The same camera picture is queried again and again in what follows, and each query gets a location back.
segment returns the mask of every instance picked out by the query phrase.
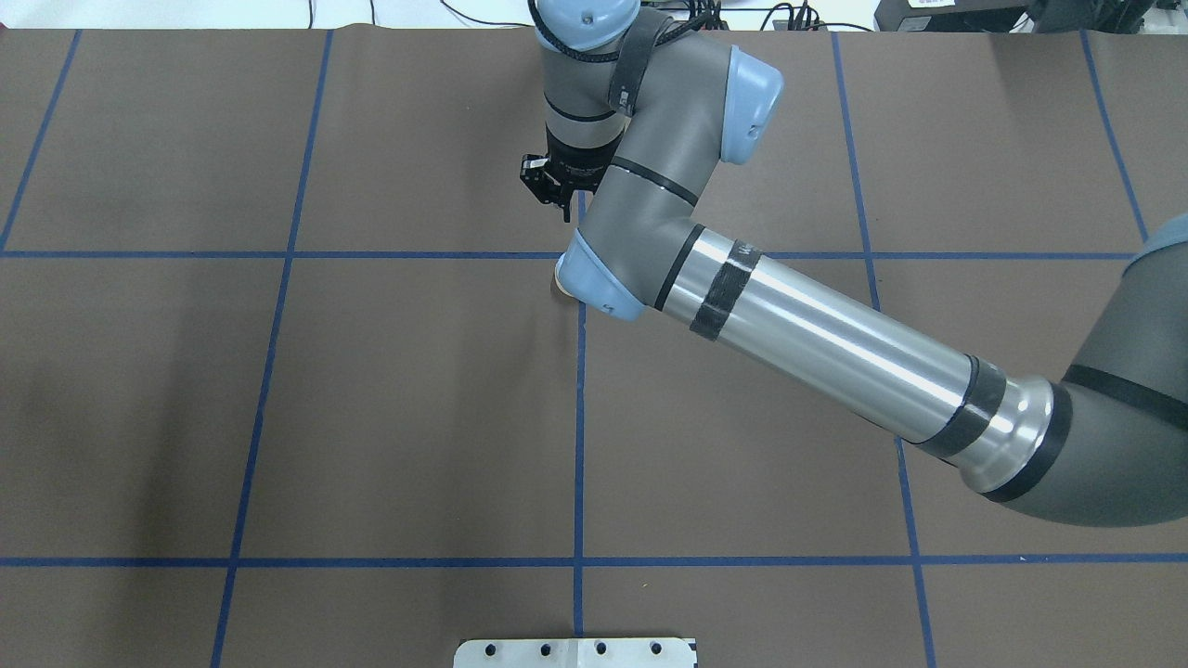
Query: black strap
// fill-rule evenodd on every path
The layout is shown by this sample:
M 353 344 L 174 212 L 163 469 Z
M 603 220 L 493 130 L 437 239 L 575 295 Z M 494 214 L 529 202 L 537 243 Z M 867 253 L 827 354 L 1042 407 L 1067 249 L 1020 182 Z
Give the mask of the black strap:
M 689 231 L 689 235 L 684 238 L 684 245 L 681 246 L 681 252 L 676 254 L 672 266 L 669 267 L 669 275 L 664 277 L 664 284 L 661 285 L 661 294 L 656 296 L 656 310 L 664 310 L 664 303 L 668 302 L 668 296 L 672 291 L 676 277 L 681 273 L 684 260 L 688 259 L 689 253 L 693 251 L 693 245 L 697 242 L 704 228 L 704 225 L 694 225 L 693 229 Z
M 664 12 L 650 8 L 639 10 L 636 23 L 627 29 L 627 34 L 624 36 L 623 44 L 619 45 L 619 59 L 614 64 L 611 89 L 607 93 L 611 108 L 625 116 L 636 113 L 639 87 L 644 82 L 647 64 L 652 61 L 656 40 L 671 23 L 672 17 Z
M 1023 465 L 1023 468 L 1015 474 L 1015 478 L 1007 480 L 1001 487 L 981 496 L 994 503 L 1012 502 L 1040 484 L 1051 465 L 1056 462 L 1060 450 L 1064 449 L 1064 441 L 1068 440 L 1068 430 L 1073 426 L 1073 399 L 1068 396 L 1068 390 L 1061 385 L 1053 385 L 1051 395 L 1054 402 L 1051 418 L 1048 420 L 1048 430 L 1044 431 L 1040 447 Z
M 685 202 L 689 202 L 690 207 L 697 206 L 699 197 L 693 193 L 693 190 L 689 190 L 684 185 L 681 185 L 680 183 L 672 181 L 671 178 L 664 176 L 663 174 L 656 170 L 647 169 L 644 165 L 634 160 L 628 160 L 627 158 L 624 158 L 621 156 L 615 156 L 614 158 L 612 158 L 611 164 L 624 171 L 628 171 L 638 177 L 651 181 L 652 183 L 659 185 L 664 190 L 668 190 L 669 193 L 676 195 L 677 197 L 681 197 Z
M 734 303 L 739 301 L 739 295 L 751 279 L 754 265 L 759 264 L 763 252 L 759 248 L 742 241 L 734 241 L 731 254 L 718 270 L 714 282 L 709 284 L 709 292 L 701 302 L 696 317 L 689 324 L 689 330 L 716 341 L 721 334 L 726 319 L 734 310 Z
M 961 405 L 935 436 L 916 443 L 920 449 L 941 459 L 953 456 L 969 447 L 990 427 L 1006 393 L 1006 374 L 1000 368 L 969 357 L 969 386 Z
M 1146 385 L 1139 385 L 1133 380 L 1126 380 L 1100 368 L 1079 364 L 1068 367 L 1068 372 L 1064 373 L 1064 383 L 1093 390 L 1188 431 L 1188 404 Z
M 580 116 L 577 114 L 571 114 L 571 113 L 562 109 L 561 107 L 554 105 L 552 100 L 550 100 L 548 96 L 545 96 L 544 101 L 545 101 L 545 103 L 549 105 L 550 109 L 552 109 L 554 112 L 557 112 L 558 116 L 564 118 L 564 119 L 569 119 L 569 120 L 576 121 L 576 122 L 598 122 L 600 120 L 606 120 L 606 119 L 613 116 L 614 113 L 615 113 L 614 109 L 608 109 L 608 111 L 606 111 L 606 112 L 604 112 L 604 113 L 601 113 L 601 114 L 599 114 L 596 116 Z

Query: white metal bracket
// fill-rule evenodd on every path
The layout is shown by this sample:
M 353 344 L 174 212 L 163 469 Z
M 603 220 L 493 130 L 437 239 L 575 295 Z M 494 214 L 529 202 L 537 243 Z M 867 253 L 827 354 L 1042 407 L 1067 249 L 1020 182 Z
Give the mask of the white metal bracket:
M 454 668 L 697 668 L 697 642 L 684 638 L 541 638 L 467 641 Z

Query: blue tape grid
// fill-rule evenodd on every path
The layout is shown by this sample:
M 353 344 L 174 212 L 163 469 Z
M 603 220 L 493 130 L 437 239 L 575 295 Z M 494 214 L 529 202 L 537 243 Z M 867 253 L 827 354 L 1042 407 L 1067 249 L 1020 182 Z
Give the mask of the blue tape grid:
M 924 643 L 924 653 L 929 668 L 935 668 L 936 656 L 933 647 L 931 624 L 928 615 L 928 598 L 924 586 L 923 566 L 978 566 L 978 565 L 1042 565 L 1042 563 L 1186 563 L 1188 553 L 1118 553 L 1118 554 L 999 554 L 999 555 L 922 555 L 916 534 L 915 511 L 911 500 L 911 486 L 904 459 L 904 446 L 896 439 L 896 456 L 902 492 L 902 503 L 908 534 L 909 555 L 871 555 L 871 556 L 671 556 L 671 557 L 634 557 L 634 556 L 586 556 L 584 555 L 584 385 L 586 385 L 586 317 L 584 305 L 577 308 L 577 349 L 576 349 L 576 387 L 575 387 L 575 458 L 574 458 L 574 554 L 571 557 L 241 557 L 244 530 L 247 508 L 251 500 L 252 480 L 259 452 L 260 435 L 264 428 L 265 409 L 273 363 L 276 360 L 277 340 L 284 314 L 285 297 L 292 263 L 296 259 L 474 259 L 474 260 L 554 260 L 560 253 L 551 251 L 520 252 L 451 252 L 451 251 L 297 251 L 297 234 L 301 226 L 301 213 L 304 202 L 305 185 L 309 177 L 310 162 L 317 134 L 317 121 L 322 94 L 329 67 L 333 31 L 327 32 L 318 71 L 314 109 L 310 115 L 309 134 L 305 153 L 302 160 L 297 197 L 290 227 L 287 247 L 284 251 L 8 251 L 5 250 L 12 234 L 13 225 L 20 210 L 25 189 L 31 179 L 37 157 L 50 128 L 58 99 L 67 83 L 70 67 L 77 52 L 82 31 L 75 31 L 70 48 L 63 62 L 62 70 L 55 84 L 50 102 L 45 109 L 37 137 L 21 174 L 13 202 L 0 231 L 0 258 L 7 259 L 284 259 L 280 286 L 277 295 L 273 322 L 265 358 L 264 377 L 257 404 L 255 421 L 248 448 L 244 483 L 240 492 L 235 529 L 228 557 L 57 557 L 57 556 L 21 556 L 0 557 L 0 567 L 20 568 L 217 568 L 226 569 L 223 598 L 220 605 L 215 643 L 211 650 L 210 664 L 217 667 L 221 662 L 222 647 L 226 639 L 227 624 L 230 616 L 234 594 L 235 575 L 241 568 L 571 568 L 573 569 L 573 623 L 576 636 L 584 632 L 583 623 L 583 569 L 601 568 L 687 568 L 687 567 L 853 567 L 853 566 L 910 566 L 912 568 L 920 622 Z M 846 149 L 849 158 L 851 178 L 854 190 L 854 206 L 861 234 L 861 252 L 770 252 L 776 259 L 847 259 L 862 260 L 866 266 L 871 303 L 881 308 L 876 275 L 876 260 L 1126 260 L 1129 252 L 877 252 L 871 244 L 871 233 L 866 218 L 862 196 L 861 177 L 854 141 L 853 125 L 849 114 L 849 101 L 846 93 L 845 71 L 842 67 L 841 46 L 836 33 L 830 36 L 836 70 L 838 93 L 841 106 L 842 124 L 846 137 Z M 1106 138 L 1113 152 L 1119 176 L 1135 215 L 1136 226 L 1145 240 L 1148 231 L 1143 221 L 1138 200 L 1118 146 L 1117 137 L 1110 120 L 1110 114 L 1101 93 L 1097 65 L 1089 45 L 1088 36 L 1081 32 L 1081 44 L 1085 51 L 1089 78 L 1093 84 L 1098 109 L 1101 114 Z M 579 194 L 579 220 L 586 213 L 586 194 Z

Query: light blue joint cap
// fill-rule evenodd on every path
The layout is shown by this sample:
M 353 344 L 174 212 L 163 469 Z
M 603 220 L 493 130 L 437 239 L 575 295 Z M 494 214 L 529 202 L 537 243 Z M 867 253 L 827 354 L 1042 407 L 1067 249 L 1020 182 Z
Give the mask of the light blue joint cap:
M 1188 242 L 1188 213 L 1180 214 L 1178 216 L 1169 220 L 1163 223 L 1163 227 L 1161 227 L 1158 232 L 1148 237 L 1146 244 L 1143 245 L 1143 250 L 1130 260 L 1126 269 L 1135 266 L 1135 263 L 1155 251 L 1161 251 L 1168 246 L 1186 242 Z
M 589 51 L 613 42 L 639 14 L 639 0 L 537 0 L 544 25 L 574 51 Z M 552 48 L 541 31 L 536 38 Z
M 784 75 L 767 63 L 731 46 L 722 120 L 722 162 L 740 165 L 751 159 L 763 131 L 784 92 Z
M 557 260 L 557 282 L 579 301 L 620 320 L 632 321 L 644 313 L 643 302 L 619 283 L 576 229 Z

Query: velcro strap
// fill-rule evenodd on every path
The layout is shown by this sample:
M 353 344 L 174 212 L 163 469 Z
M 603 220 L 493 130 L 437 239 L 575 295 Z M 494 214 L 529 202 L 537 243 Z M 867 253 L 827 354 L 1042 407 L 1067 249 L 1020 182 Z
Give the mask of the velcro strap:
M 636 113 L 639 87 L 644 82 L 647 63 L 652 61 L 656 40 L 671 23 L 671 15 L 658 10 L 643 8 L 639 10 L 636 23 L 627 29 L 627 34 L 619 46 L 619 59 L 615 62 L 614 74 L 611 75 L 611 89 L 607 94 L 611 107 L 620 114 L 630 118 Z

